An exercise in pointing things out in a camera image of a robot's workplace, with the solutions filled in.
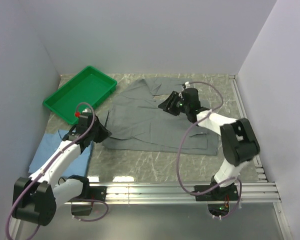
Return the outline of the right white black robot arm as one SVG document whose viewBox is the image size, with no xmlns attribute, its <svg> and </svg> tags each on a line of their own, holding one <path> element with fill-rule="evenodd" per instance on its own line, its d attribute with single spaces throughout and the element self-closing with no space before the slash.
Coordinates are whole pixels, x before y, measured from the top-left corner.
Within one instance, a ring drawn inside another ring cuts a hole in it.
<svg viewBox="0 0 300 240">
<path fill-rule="evenodd" d="M 191 129 L 202 127 L 220 136 L 224 160 L 211 179 L 211 187 L 190 194 L 203 196 L 210 193 L 216 200 L 223 199 L 241 170 L 260 153 L 260 145 L 249 120 L 226 117 L 215 113 L 214 109 L 203 107 L 195 88 L 187 88 L 180 93 L 173 91 L 158 108 L 173 116 L 183 113 L 192 123 Z"/>
</svg>

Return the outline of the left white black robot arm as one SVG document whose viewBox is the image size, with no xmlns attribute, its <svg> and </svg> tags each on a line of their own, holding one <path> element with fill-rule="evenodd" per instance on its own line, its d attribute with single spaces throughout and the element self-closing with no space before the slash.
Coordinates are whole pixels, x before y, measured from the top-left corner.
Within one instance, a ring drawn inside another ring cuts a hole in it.
<svg viewBox="0 0 300 240">
<path fill-rule="evenodd" d="M 20 177 L 15 182 L 10 215 L 47 226 L 66 202 L 92 201 L 93 191 L 87 177 L 71 175 L 64 183 L 59 183 L 59 179 L 92 142 L 101 143 L 110 135 L 94 113 L 79 114 L 77 124 L 64 135 L 51 157 L 28 178 Z"/>
</svg>

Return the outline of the grey long sleeve shirt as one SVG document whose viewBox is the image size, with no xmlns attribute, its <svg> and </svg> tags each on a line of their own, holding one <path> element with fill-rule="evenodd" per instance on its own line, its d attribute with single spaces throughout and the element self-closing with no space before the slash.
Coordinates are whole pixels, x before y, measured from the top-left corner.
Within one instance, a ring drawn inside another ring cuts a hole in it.
<svg viewBox="0 0 300 240">
<path fill-rule="evenodd" d="M 141 78 L 130 83 L 99 119 L 111 136 L 102 145 L 113 150 L 178 151 L 191 123 L 185 114 L 173 116 L 158 106 L 157 96 L 180 92 L 186 78 Z"/>
</svg>

